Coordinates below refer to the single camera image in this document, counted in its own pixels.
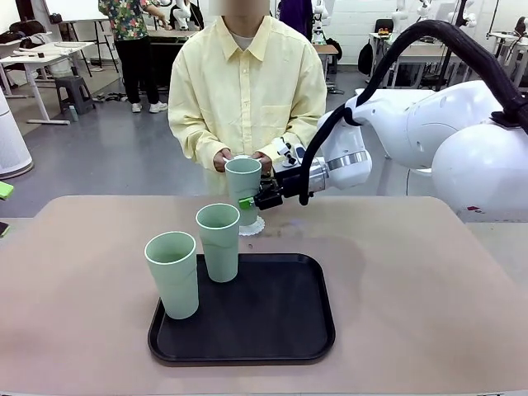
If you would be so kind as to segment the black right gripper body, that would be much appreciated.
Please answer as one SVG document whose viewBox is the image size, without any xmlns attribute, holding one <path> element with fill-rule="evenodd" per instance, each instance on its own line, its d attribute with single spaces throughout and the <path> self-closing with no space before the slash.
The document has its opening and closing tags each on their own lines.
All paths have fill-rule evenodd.
<svg viewBox="0 0 528 396">
<path fill-rule="evenodd" d="M 281 163 L 273 166 L 274 194 L 284 198 L 307 196 L 312 198 L 314 193 L 309 186 L 310 171 L 304 171 L 302 165 L 284 167 Z"/>
</svg>

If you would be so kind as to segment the person's left hand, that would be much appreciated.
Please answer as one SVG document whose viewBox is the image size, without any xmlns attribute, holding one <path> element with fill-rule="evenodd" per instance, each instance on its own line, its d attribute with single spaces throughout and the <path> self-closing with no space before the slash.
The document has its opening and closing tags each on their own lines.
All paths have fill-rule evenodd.
<svg viewBox="0 0 528 396">
<path fill-rule="evenodd" d="M 270 175 L 272 170 L 272 160 L 262 152 L 255 152 L 251 158 L 257 160 L 261 164 L 262 175 Z"/>
</svg>

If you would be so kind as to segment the person's right hand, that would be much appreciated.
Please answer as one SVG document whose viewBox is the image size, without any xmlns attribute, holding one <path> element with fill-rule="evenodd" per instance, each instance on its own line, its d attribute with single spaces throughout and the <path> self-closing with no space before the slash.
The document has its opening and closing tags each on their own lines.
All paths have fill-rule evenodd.
<svg viewBox="0 0 528 396">
<path fill-rule="evenodd" d="M 225 172 L 225 165 L 233 158 L 231 151 L 228 148 L 223 148 L 217 152 L 213 158 L 214 169 L 217 172 Z"/>
</svg>

